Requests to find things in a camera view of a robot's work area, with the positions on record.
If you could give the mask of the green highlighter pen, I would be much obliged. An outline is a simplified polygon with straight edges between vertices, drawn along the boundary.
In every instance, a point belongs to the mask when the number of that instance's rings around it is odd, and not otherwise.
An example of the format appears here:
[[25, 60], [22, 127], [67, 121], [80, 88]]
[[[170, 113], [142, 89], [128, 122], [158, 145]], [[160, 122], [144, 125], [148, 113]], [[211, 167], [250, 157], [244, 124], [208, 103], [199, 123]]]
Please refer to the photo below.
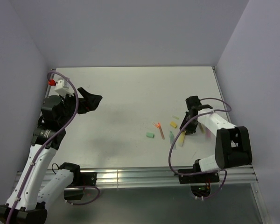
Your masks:
[[169, 133], [169, 140], [170, 140], [170, 145], [172, 146], [172, 149], [176, 150], [175, 136], [172, 131], [170, 131], [170, 133]]

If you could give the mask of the yellow pen cap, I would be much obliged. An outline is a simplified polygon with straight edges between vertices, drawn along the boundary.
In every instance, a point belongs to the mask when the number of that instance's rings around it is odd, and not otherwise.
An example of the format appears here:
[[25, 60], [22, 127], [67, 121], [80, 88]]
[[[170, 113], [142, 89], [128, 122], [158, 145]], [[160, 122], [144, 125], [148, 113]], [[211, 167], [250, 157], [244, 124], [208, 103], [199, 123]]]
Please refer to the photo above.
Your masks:
[[173, 121], [170, 122], [170, 126], [173, 127], [173, 128], [177, 128], [177, 124]]

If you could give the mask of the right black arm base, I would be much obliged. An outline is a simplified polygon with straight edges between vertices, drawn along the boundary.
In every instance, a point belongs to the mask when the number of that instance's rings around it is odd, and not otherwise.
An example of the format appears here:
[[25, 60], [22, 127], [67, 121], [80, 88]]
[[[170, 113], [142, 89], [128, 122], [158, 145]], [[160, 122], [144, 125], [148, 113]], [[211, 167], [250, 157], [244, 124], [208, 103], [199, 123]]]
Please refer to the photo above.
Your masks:
[[211, 194], [211, 183], [219, 183], [218, 173], [207, 173], [200, 175], [185, 175], [192, 174], [197, 172], [194, 168], [179, 169], [179, 183], [180, 184], [189, 184], [191, 192], [194, 196], [197, 197], [208, 197]]

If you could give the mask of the olive yellow pen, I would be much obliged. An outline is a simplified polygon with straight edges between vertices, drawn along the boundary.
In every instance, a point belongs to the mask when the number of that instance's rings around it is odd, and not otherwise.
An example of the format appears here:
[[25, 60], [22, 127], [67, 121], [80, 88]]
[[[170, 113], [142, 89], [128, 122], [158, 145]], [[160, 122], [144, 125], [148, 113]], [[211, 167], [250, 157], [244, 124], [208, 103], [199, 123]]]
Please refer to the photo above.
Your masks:
[[203, 125], [202, 125], [202, 124], [199, 124], [199, 128], [200, 128], [200, 130], [201, 130], [201, 132], [202, 132], [202, 133], [205, 133], [205, 130], [204, 130]]

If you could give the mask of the orange thin pen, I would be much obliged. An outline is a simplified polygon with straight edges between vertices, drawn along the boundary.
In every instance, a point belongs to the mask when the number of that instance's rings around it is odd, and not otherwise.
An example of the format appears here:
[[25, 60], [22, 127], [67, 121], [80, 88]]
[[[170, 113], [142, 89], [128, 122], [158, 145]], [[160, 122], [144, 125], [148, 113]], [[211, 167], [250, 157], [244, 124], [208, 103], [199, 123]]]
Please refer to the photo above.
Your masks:
[[161, 124], [160, 124], [160, 123], [153, 123], [153, 125], [154, 125], [156, 128], [158, 128], [158, 130], [160, 131], [160, 134], [161, 134], [161, 138], [162, 138], [163, 140], [165, 140], [165, 135], [164, 135], [164, 133], [163, 133]]

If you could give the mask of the pink highlighter pen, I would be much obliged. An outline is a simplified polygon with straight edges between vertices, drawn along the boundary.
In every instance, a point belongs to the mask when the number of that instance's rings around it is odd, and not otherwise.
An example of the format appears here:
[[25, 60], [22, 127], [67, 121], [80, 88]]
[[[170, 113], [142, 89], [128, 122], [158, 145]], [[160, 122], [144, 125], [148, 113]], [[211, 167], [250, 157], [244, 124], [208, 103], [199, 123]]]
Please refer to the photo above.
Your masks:
[[208, 128], [205, 128], [206, 129], [206, 137], [207, 138], [211, 138], [211, 131], [208, 129]]

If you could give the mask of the green pen cap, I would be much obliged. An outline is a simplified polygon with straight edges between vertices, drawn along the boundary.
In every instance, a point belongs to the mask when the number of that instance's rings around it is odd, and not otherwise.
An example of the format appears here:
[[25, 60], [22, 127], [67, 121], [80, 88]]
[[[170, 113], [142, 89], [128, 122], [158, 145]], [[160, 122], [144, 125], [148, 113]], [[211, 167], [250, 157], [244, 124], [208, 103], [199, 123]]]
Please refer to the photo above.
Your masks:
[[147, 133], [146, 133], [146, 137], [148, 137], [148, 138], [154, 138], [154, 133], [147, 132]]

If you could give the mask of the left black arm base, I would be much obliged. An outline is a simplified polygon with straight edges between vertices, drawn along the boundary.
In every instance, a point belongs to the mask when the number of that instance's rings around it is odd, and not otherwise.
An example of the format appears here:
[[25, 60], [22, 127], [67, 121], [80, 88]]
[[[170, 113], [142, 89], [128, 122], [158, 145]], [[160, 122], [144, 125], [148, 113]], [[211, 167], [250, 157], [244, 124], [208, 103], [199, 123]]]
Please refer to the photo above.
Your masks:
[[84, 196], [90, 196], [90, 203], [98, 199], [100, 190], [96, 187], [97, 172], [82, 172], [78, 179], [64, 189], [66, 201], [80, 201]]

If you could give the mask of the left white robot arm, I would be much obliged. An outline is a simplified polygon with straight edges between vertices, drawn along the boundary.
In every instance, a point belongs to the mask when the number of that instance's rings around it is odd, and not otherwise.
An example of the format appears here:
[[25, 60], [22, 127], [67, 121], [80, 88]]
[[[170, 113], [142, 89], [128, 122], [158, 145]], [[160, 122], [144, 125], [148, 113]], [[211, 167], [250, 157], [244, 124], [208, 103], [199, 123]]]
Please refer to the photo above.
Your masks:
[[34, 130], [27, 163], [7, 202], [0, 205], [0, 221], [4, 224], [43, 224], [50, 205], [66, 187], [83, 187], [80, 166], [65, 162], [55, 176], [41, 188], [47, 167], [66, 135], [64, 126], [73, 115], [97, 109], [101, 95], [78, 88], [81, 97], [69, 91], [58, 91], [44, 99], [41, 116]]

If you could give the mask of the yellow highlighter pen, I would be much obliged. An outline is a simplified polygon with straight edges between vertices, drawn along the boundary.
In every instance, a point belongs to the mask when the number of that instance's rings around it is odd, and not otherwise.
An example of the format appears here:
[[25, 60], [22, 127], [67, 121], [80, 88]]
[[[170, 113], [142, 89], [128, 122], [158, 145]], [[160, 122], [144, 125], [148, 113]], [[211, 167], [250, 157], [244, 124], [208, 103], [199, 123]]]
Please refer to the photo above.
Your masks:
[[181, 132], [179, 138], [178, 138], [178, 146], [182, 147], [184, 144], [184, 140], [185, 140], [185, 131]]

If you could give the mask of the aluminium front rail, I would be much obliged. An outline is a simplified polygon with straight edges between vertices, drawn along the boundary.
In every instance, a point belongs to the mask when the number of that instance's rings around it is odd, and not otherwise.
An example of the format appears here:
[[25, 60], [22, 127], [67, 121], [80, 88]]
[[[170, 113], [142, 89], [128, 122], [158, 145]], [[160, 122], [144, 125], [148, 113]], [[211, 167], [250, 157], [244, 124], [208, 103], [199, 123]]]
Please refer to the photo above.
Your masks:
[[[181, 186], [178, 176], [168, 167], [82, 169], [82, 174], [97, 173], [96, 186], [100, 189], [150, 188]], [[251, 165], [227, 169], [225, 185], [254, 184], [258, 179]]]

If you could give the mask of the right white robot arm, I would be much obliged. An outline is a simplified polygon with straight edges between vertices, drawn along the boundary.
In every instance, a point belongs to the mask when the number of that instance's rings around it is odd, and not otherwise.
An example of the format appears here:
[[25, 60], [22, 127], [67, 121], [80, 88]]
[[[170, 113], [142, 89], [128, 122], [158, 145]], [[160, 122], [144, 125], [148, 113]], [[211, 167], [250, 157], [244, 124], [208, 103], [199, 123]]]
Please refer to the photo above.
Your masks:
[[195, 161], [193, 178], [203, 182], [209, 171], [240, 167], [252, 163], [252, 150], [248, 129], [236, 126], [213, 109], [209, 104], [202, 104], [198, 96], [190, 96], [185, 102], [188, 111], [180, 126], [185, 135], [196, 132], [198, 125], [205, 126], [216, 137], [214, 154]]

